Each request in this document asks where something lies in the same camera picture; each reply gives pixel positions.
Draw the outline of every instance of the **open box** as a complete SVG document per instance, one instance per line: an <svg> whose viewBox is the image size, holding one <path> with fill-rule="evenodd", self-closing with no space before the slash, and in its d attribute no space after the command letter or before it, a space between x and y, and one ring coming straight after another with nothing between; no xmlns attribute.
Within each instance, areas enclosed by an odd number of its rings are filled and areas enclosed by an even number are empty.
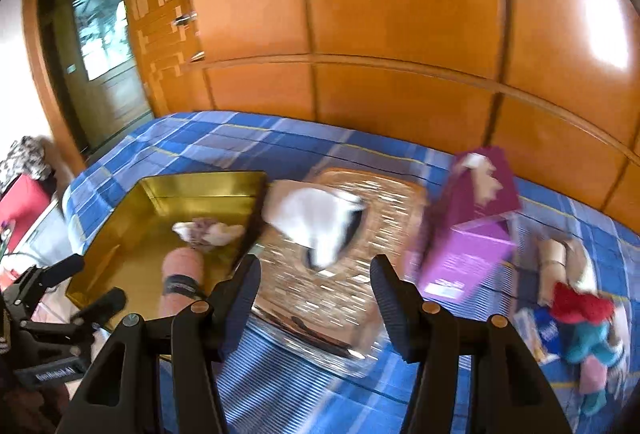
<svg viewBox="0 0 640 434"><path fill-rule="evenodd" d="M232 272L255 242L267 189L264 172L210 172L153 176L138 181L113 210L84 254L85 267L71 279L66 295L84 308L113 287L127 305L111 320L139 313L158 317L164 256L185 243L172 231L178 221L213 217L242 224L242 238L205 254L205 293Z"/></svg>

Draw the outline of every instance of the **purple gift box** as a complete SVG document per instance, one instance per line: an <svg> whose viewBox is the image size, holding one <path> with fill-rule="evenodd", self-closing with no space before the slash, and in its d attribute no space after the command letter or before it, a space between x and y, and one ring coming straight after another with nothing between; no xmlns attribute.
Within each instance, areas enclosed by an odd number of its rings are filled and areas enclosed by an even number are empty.
<svg viewBox="0 0 640 434"><path fill-rule="evenodd" d="M460 154L428 214L431 237L418 276L425 298L459 302L514 248L507 219L520 209L513 174L498 147Z"/></svg>

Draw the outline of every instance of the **rolled pink sock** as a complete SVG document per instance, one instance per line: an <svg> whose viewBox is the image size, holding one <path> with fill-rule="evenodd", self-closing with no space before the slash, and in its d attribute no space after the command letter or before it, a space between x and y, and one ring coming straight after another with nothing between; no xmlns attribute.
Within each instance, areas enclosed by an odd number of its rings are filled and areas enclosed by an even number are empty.
<svg viewBox="0 0 640 434"><path fill-rule="evenodd" d="M592 394L601 391L607 384L607 367L593 354L580 364L580 394Z"/></svg>
<svg viewBox="0 0 640 434"><path fill-rule="evenodd" d="M166 285L167 277L182 275L193 279L198 288L204 280L204 259L199 251L190 247L176 248L170 251L162 263L162 283ZM169 317L182 311L197 300L180 293L167 293L160 297L158 306L159 317Z"/></svg>

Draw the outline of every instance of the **bed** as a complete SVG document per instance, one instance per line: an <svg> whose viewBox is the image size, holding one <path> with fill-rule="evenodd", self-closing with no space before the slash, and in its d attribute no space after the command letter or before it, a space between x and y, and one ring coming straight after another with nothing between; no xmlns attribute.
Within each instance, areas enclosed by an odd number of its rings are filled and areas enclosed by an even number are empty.
<svg viewBox="0 0 640 434"><path fill-rule="evenodd" d="M63 198L74 250L83 253L135 182L145 176L194 171L264 170L270 179L309 178L328 167L383 173L420 183L438 196L449 154L359 131L237 112L196 112L158 118L124 138L69 186ZM536 237L582 240L594 261L598 288L625 305L632 332L629 373L596 416L580 415L578 367L543 366L575 432L610 423L640 376L640 237L593 208L523 179L518 249L467 301L443 303L454 314L485 320L535 307ZM340 377L284 351L251 324L218 379L226 417L238 433L395 433L407 408L417 365L389 345L364 378ZM461 358L452 432L463 433L468 408L468 360Z"/></svg>

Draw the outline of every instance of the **wooden door frame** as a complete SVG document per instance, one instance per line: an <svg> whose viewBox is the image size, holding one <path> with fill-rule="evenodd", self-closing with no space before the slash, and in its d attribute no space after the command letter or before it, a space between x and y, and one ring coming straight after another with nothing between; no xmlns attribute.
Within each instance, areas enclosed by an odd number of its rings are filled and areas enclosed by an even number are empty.
<svg viewBox="0 0 640 434"><path fill-rule="evenodd" d="M40 38L40 20L38 19L38 0L22 0L22 29L27 47L27 57L31 67L31 76L38 92L38 98L47 117L53 141L60 151L62 160L74 175L86 168L84 158L76 146L71 130L66 124L60 109L58 98L53 90L49 70L44 59L42 39Z"/></svg>

